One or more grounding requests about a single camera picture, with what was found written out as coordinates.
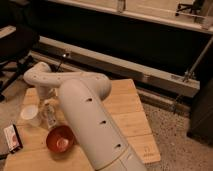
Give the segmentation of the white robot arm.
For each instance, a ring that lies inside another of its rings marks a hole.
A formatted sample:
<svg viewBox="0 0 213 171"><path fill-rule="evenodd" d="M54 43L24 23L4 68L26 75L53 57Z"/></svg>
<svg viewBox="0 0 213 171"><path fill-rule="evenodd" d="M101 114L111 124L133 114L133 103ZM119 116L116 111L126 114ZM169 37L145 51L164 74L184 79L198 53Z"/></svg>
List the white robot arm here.
<svg viewBox="0 0 213 171"><path fill-rule="evenodd" d="M39 62L24 73L24 80L47 99L58 90L66 121L94 171L147 171L103 101L111 92L110 79L96 72L53 72Z"/></svg>

